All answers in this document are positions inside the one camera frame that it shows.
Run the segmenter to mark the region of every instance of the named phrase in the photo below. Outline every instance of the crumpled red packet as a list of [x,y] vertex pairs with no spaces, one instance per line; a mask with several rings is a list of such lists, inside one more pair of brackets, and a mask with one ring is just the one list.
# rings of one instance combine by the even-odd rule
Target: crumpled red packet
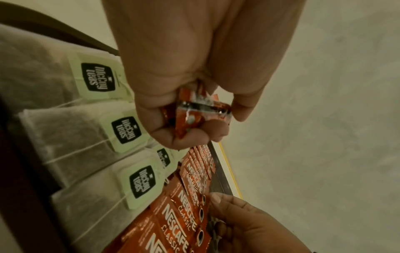
[[167,123],[175,127],[175,136],[179,139],[205,121],[222,120],[229,124],[232,119],[230,105],[209,96],[200,80],[196,91],[181,87],[178,101],[162,107],[161,112]]

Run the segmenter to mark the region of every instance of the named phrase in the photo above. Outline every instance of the fingernail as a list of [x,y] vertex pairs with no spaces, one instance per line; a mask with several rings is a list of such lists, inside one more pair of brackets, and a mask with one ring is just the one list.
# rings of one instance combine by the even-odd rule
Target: fingernail
[[221,203],[221,198],[217,195],[217,194],[211,194],[211,202],[214,204],[214,205],[218,205],[219,203]]

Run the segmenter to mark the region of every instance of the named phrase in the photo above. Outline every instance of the mccoy teas logo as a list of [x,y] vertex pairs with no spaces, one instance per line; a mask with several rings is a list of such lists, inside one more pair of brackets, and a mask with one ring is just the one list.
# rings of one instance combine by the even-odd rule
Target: mccoy teas logo
[[121,144],[136,140],[142,135],[138,123],[132,116],[113,121],[111,125]]
[[144,167],[129,177],[130,188],[135,198],[139,198],[155,186],[154,171],[151,166]]
[[90,91],[115,90],[115,79],[110,67],[96,63],[82,63],[83,80]]
[[167,167],[171,163],[171,160],[165,148],[158,150],[157,153],[164,167]]

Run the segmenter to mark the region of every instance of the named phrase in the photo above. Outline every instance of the yellow edge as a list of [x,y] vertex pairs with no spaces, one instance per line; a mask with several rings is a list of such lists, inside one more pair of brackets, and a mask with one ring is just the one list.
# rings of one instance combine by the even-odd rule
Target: yellow edge
[[235,187],[236,187],[236,189],[237,189],[237,192],[239,193],[239,197],[240,197],[241,199],[243,199],[243,198],[242,198],[242,194],[241,194],[241,193],[240,193],[240,191],[239,191],[238,183],[236,183],[235,177],[233,176],[232,169],[230,168],[230,165],[229,165],[228,159],[226,158],[226,155],[225,155],[224,149],[222,148],[222,145],[221,145],[221,143],[218,143],[218,144],[220,145],[220,148],[221,148],[222,154],[224,155],[224,158],[225,158],[226,165],[228,165],[228,169],[229,169],[229,171],[230,171],[230,174],[231,174],[231,176],[232,176],[233,182],[235,183]]

